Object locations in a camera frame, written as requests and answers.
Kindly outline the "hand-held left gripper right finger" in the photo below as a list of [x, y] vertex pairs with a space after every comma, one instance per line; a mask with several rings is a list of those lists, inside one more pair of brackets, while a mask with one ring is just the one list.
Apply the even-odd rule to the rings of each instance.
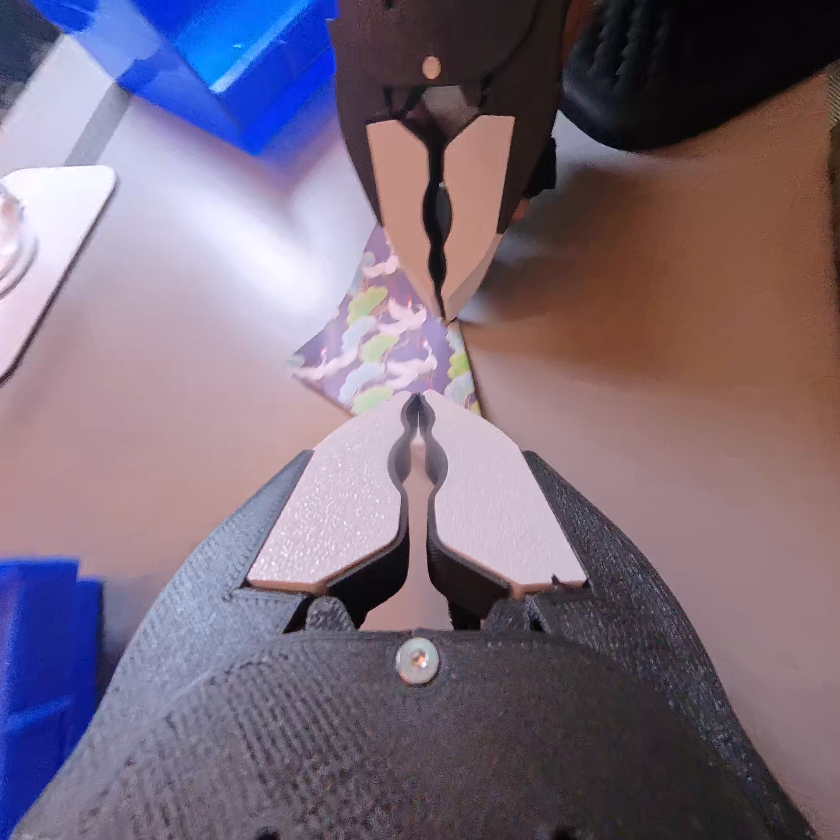
[[525, 454], [499, 428], [436, 392], [421, 395], [430, 581], [458, 628], [499, 602], [586, 586], [589, 577]]

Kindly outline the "white stand plate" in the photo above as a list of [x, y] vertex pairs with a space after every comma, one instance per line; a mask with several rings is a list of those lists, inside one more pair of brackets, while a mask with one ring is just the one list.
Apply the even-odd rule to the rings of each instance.
[[19, 366], [117, 182], [113, 168], [100, 164], [2, 178], [2, 383]]

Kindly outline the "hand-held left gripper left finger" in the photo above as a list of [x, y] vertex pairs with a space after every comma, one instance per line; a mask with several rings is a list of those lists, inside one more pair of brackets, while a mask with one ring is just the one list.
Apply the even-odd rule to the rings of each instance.
[[353, 417], [308, 462], [247, 573], [264, 591], [340, 601], [353, 624], [391, 599], [410, 562], [408, 499], [418, 396]]

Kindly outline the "black textured pad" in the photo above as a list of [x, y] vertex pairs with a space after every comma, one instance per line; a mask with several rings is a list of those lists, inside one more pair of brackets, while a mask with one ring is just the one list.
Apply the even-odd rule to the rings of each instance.
[[838, 1], [592, 2], [561, 111], [595, 142], [654, 151], [838, 61]]

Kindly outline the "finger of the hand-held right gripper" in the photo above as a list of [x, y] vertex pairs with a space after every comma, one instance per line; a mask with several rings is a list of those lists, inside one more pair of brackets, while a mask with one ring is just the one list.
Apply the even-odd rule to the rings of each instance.
[[445, 310], [429, 260], [433, 254], [429, 223], [424, 217], [427, 194], [436, 194], [433, 174], [442, 135], [429, 116], [386, 119], [365, 126], [379, 218], [401, 268], [424, 306], [436, 318]]
[[479, 115], [444, 152], [451, 224], [444, 243], [444, 320], [454, 321], [485, 278], [502, 234], [497, 231], [515, 119]]

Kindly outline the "purple crane patterned paper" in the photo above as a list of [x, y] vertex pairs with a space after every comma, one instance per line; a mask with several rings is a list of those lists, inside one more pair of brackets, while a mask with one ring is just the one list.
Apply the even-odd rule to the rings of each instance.
[[338, 309], [288, 366], [300, 383], [352, 415], [399, 393], [425, 392], [481, 414], [459, 324], [429, 312], [380, 226]]

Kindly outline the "blue plastic bin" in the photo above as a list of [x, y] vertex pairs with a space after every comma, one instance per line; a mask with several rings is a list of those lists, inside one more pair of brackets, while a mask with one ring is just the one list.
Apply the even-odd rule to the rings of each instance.
[[331, 80], [335, 1], [34, 1], [123, 90], [258, 154]]
[[9, 838], [98, 704], [102, 582], [69, 556], [1, 562], [1, 838]]

